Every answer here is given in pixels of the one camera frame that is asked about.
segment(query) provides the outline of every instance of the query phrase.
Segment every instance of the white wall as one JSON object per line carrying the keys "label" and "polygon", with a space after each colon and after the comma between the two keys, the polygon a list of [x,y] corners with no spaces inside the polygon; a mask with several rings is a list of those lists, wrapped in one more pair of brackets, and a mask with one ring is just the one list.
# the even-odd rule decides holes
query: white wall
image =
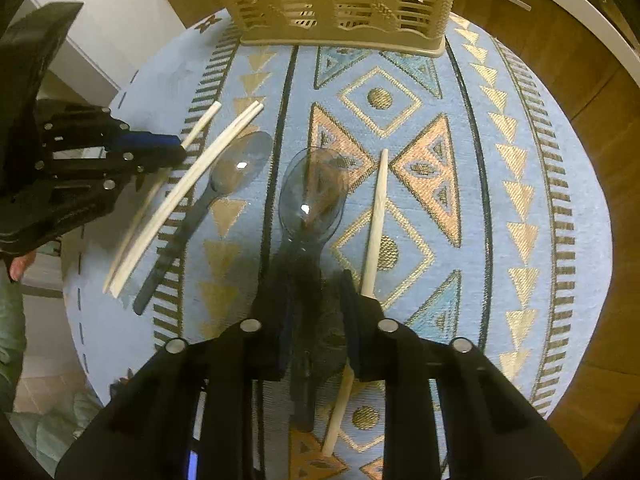
{"label": "white wall", "polygon": [[[142,64],[184,31],[166,0],[32,1],[37,6],[55,1],[84,2],[69,33],[69,43],[116,89],[128,84]],[[59,68],[54,72],[65,80]]]}

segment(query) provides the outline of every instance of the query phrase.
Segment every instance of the table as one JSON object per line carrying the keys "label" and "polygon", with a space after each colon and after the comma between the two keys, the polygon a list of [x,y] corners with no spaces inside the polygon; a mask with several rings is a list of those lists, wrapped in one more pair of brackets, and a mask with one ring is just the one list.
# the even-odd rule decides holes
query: table
{"label": "table", "polygon": [[[206,178],[168,219],[122,302],[103,295],[102,283],[146,187],[127,187],[113,214],[65,237],[68,318],[104,402],[111,383],[138,370],[169,338],[201,341],[245,316],[280,241],[277,197],[287,163],[315,145],[342,153],[350,165],[351,192],[322,256],[324,274],[349,268],[357,278],[362,271],[376,165],[388,148],[376,280],[386,315],[436,341],[471,339],[543,416],[553,410],[609,286],[604,196],[569,121],[517,56],[453,14],[447,40],[438,59],[341,47],[241,46],[222,11],[140,69],[111,106],[132,129],[184,136],[213,100],[223,104],[165,191],[253,100],[265,105],[254,127],[274,137],[274,152],[254,183],[212,208],[142,317],[130,301]],[[316,429],[290,428],[287,381],[267,383],[267,474],[377,479],[384,432],[380,384],[356,384],[334,456],[320,454],[345,355],[330,287],[325,307],[328,379],[318,394]]]}

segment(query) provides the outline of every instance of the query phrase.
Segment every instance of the metal bolt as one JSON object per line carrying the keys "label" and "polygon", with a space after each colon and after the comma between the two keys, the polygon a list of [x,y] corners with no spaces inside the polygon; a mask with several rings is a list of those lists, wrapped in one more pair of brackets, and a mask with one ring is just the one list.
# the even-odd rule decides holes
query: metal bolt
{"label": "metal bolt", "polygon": [[453,340],[453,348],[455,348],[458,352],[466,354],[469,352],[474,346],[471,344],[469,339],[465,339],[463,337],[459,337]]}
{"label": "metal bolt", "polygon": [[247,333],[258,332],[262,328],[262,323],[257,319],[245,319],[240,323],[240,330]]}
{"label": "metal bolt", "polygon": [[385,317],[378,322],[378,330],[391,334],[398,330],[398,322]]}
{"label": "metal bolt", "polygon": [[169,352],[169,354],[179,354],[185,348],[187,348],[186,341],[179,337],[171,339],[171,341],[167,341],[166,345],[164,345],[164,349]]}

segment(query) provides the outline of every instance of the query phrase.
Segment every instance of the teal triangle pattern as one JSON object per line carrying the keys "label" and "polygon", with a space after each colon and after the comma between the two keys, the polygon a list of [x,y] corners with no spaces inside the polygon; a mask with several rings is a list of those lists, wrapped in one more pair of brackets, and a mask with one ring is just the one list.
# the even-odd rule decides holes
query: teal triangle pattern
{"label": "teal triangle pattern", "polygon": [[405,323],[418,336],[448,344],[458,331],[462,275],[454,270]]}
{"label": "teal triangle pattern", "polygon": [[365,59],[371,52],[371,50],[345,46],[319,46],[314,88],[318,90],[326,85],[331,79]]}
{"label": "teal triangle pattern", "polygon": [[442,99],[440,81],[433,59],[426,56],[414,56],[402,52],[380,52],[380,56],[393,63],[426,88],[435,98]]}

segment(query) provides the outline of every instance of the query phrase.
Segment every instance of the chopstick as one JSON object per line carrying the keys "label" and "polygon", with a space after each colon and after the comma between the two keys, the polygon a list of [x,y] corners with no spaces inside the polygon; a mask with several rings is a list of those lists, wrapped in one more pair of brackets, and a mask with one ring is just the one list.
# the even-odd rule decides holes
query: chopstick
{"label": "chopstick", "polygon": [[[369,243],[367,245],[367,257],[364,264],[362,281],[360,282],[360,293],[368,298],[374,298],[374,285],[376,283],[376,272],[378,270],[378,259],[380,257],[380,243],[382,242],[382,227],[385,221],[386,203],[386,174],[388,170],[389,150],[382,150],[380,155],[380,166],[378,168],[378,179],[376,180],[376,195],[373,201],[373,213],[371,215],[371,228],[369,231]],[[334,410],[327,427],[326,438],[322,444],[322,454],[331,456],[334,453],[335,443],[338,441],[340,426],[347,409],[347,403],[351,396],[351,388],[355,375],[347,363],[342,372],[342,381],[338,396],[335,399]]]}
{"label": "chopstick", "polygon": [[[193,143],[193,141],[201,133],[201,131],[207,126],[207,124],[209,124],[209,121],[212,120],[213,117],[220,111],[220,108],[222,108],[222,105],[218,101],[215,101],[209,107],[209,109],[206,112],[204,112],[204,115],[198,119],[198,122],[195,123],[194,127],[189,132],[189,135],[181,143],[181,146],[185,150]],[[158,192],[162,189],[162,186],[164,186],[164,183],[167,181],[170,174],[171,174],[170,169],[162,169],[158,172],[158,177],[156,178],[151,189],[149,190],[149,193],[146,196],[145,201],[143,202],[140,209],[136,212],[136,215],[133,217],[133,219],[131,220],[131,223],[129,224],[129,228],[127,229],[122,240],[120,241],[120,245],[118,247],[118,250],[116,251],[116,255],[113,257],[111,267],[109,268],[107,277],[104,280],[104,285],[102,286],[103,293],[107,292],[109,285],[111,285],[111,280],[113,279],[116,271],[118,270],[118,267],[120,266],[120,262],[122,261],[122,257],[124,256],[125,251],[129,247],[129,243],[131,242],[131,239],[136,233],[136,230],[140,225],[140,222],[142,222],[142,219],[145,217],[145,214],[148,211],[151,204],[153,203],[154,198],[156,197]]]}
{"label": "chopstick", "polygon": [[233,122],[226,127],[216,140],[205,150],[205,152],[193,163],[193,166],[184,174],[180,182],[172,189],[171,193],[164,199],[158,210],[151,217],[151,220],[144,227],[140,236],[135,241],[127,256],[123,259],[120,269],[116,272],[111,282],[110,291],[114,298],[119,297],[125,283],[140,261],[140,258],[153,241],[154,237],[162,227],[162,224],[169,217],[171,212],[179,204],[180,200],[187,194],[199,178],[207,171],[207,168],[222,153],[229,143],[242,132],[262,111],[263,105],[254,101],[242,112]]}

